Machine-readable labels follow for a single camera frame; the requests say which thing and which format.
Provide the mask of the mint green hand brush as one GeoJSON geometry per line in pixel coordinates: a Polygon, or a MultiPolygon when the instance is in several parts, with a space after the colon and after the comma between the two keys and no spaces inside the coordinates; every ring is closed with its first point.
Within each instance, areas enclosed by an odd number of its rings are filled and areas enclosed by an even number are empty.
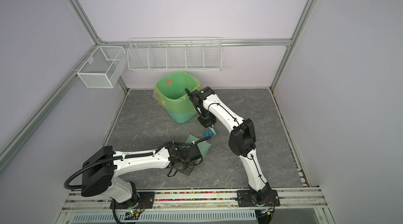
{"type": "Polygon", "coordinates": [[[211,132],[213,135],[217,135],[217,132],[215,131],[213,125],[211,125],[211,126],[209,127],[209,129],[210,129],[210,132],[211,132]]]}

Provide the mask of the mint green dustpan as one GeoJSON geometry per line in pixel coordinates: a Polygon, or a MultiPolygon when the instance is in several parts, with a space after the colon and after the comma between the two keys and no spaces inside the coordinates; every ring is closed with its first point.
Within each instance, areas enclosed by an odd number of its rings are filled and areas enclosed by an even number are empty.
{"type": "MultiPolygon", "coordinates": [[[[185,143],[186,144],[191,144],[191,143],[196,142],[198,140],[199,140],[199,138],[197,138],[197,137],[195,137],[195,136],[190,134],[188,136],[187,140],[185,141],[185,143]]],[[[208,143],[207,141],[204,141],[204,142],[199,142],[197,144],[197,146],[198,146],[198,148],[200,150],[200,153],[201,153],[202,157],[204,158],[212,145],[210,143],[208,143]]]]}

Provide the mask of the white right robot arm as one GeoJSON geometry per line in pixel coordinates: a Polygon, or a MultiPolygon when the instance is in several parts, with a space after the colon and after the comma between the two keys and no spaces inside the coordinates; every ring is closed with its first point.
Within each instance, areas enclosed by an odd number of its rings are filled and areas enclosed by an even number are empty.
{"type": "Polygon", "coordinates": [[[252,200],[263,205],[274,200],[275,195],[260,168],[256,152],[256,131],[251,119],[245,119],[233,112],[210,87],[185,92],[193,104],[198,120],[205,128],[219,121],[229,132],[228,146],[240,158],[247,174],[252,200]]]}

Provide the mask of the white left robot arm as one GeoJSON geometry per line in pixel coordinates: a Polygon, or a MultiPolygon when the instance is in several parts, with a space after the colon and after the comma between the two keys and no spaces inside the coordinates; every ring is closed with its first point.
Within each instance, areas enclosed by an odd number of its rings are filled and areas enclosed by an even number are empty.
{"type": "Polygon", "coordinates": [[[138,152],[114,151],[112,146],[104,146],[66,179],[64,188],[80,190],[83,197],[105,195],[118,203],[136,202],[135,184],[121,179],[122,175],[167,168],[168,177],[178,172],[189,176],[193,168],[203,162],[198,145],[210,139],[204,137],[191,143],[168,141],[154,150],[138,152]]]}

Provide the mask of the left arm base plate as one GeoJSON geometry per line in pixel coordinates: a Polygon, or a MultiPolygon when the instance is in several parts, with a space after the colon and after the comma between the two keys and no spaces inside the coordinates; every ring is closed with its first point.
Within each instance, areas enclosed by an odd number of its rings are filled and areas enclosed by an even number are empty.
{"type": "Polygon", "coordinates": [[[124,203],[115,204],[115,210],[117,209],[151,209],[154,204],[155,192],[153,191],[141,191],[137,193],[135,199],[129,199],[124,203]]]}

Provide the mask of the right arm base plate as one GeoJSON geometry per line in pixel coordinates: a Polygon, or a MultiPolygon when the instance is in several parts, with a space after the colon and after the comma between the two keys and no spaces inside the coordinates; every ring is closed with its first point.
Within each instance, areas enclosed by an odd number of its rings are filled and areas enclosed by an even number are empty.
{"type": "Polygon", "coordinates": [[[239,207],[279,207],[281,205],[278,192],[274,189],[256,192],[252,189],[236,191],[239,207]]]}

